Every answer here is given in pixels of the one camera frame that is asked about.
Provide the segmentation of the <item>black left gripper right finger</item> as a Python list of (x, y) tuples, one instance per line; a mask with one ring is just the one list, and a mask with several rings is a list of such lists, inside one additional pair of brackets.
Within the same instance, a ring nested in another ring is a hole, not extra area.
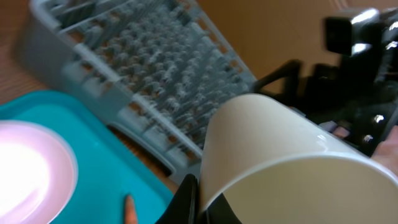
[(242, 224), (223, 194), (198, 215), (198, 222), (199, 224)]

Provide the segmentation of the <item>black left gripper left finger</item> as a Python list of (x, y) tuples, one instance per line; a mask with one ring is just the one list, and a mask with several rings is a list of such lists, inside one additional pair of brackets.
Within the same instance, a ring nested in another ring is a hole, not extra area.
[(194, 224), (198, 210), (198, 180), (187, 174), (169, 206), (155, 224)]

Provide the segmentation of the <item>orange carrot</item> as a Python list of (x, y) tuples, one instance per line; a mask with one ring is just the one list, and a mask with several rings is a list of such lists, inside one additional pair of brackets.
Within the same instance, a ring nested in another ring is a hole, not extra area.
[(124, 224), (138, 224), (136, 208), (131, 195), (124, 199)]

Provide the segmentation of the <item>white paper cup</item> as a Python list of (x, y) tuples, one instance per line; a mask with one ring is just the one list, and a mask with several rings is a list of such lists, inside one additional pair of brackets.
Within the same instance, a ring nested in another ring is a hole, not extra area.
[(211, 117), (200, 211), (223, 195), (243, 223), (396, 223), (397, 176), (272, 98), (247, 94)]

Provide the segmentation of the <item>pink bowl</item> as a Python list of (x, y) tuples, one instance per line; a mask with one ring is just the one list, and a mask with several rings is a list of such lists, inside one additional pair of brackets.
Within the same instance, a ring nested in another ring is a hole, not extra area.
[(59, 134), (27, 121), (1, 121), (1, 223), (52, 222), (77, 182), (75, 154)]

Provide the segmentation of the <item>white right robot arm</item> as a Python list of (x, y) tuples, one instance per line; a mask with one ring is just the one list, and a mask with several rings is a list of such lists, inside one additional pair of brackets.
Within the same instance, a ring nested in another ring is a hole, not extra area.
[(200, 223), (397, 222), (397, 10), (323, 26), (341, 61), (316, 65), (303, 98), (292, 60), (211, 118)]

